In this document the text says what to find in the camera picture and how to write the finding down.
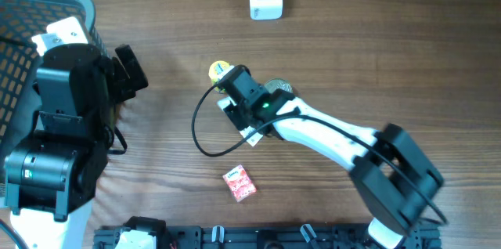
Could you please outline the silver tin can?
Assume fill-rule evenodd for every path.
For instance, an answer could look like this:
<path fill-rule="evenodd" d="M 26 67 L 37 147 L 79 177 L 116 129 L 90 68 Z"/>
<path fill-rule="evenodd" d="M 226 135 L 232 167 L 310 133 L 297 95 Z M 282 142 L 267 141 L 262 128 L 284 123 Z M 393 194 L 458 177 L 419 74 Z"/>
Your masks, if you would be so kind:
<path fill-rule="evenodd" d="M 282 78 L 273 78 L 268 80 L 265 83 L 265 88 L 269 91 L 269 93 L 273 93 L 277 89 L 282 89 L 285 92 L 293 93 L 293 86 L 289 81 Z"/>

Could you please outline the yellow lidded jar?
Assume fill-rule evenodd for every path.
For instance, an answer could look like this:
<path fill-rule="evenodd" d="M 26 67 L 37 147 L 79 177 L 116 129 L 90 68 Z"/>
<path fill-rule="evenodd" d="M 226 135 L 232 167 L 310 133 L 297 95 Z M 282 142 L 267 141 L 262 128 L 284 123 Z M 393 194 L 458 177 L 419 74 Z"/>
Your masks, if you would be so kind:
<path fill-rule="evenodd" d="M 208 76 L 211 79 L 211 84 L 214 85 L 214 90 L 220 94 L 225 94 L 223 88 L 219 88 L 217 83 L 223 79 L 223 77 L 234 68 L 233 65 L 224 61 L 218 60 L 211 64 L 208 72 Z"/>

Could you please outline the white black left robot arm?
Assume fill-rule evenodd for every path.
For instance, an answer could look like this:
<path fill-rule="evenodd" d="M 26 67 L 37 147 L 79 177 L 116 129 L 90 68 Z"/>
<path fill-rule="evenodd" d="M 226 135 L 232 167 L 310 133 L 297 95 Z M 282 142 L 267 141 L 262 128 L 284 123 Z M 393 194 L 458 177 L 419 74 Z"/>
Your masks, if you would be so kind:
<path fill-rule="evenodd" d="M 91 44 L 47 50 L 34 86 L 41 106 L 5 159 L 7 233 L 18 248 L 79 248 L 109 155 L 127 150 L 117 106 L 148 81 L 129 45 L 108 57 Z"/>

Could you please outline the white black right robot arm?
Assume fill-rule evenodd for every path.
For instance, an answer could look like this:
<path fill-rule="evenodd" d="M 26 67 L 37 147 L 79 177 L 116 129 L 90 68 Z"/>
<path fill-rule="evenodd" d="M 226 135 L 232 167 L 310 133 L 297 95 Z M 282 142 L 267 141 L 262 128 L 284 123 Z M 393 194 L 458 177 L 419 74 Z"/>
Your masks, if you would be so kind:
<path fill-rule="evenodd" d="M 348 172 L 373 215 L 367 233 L 378 247 L 403 244 L 444 184 L 438 169 L 396 124 L 377 131 L 340 121 L 286 89 L 270 92 L 244 65 L 217 65 L 209 76 L 227 95 L 218 105 L 249 143 L 275 136 L 306 146 Z"/>

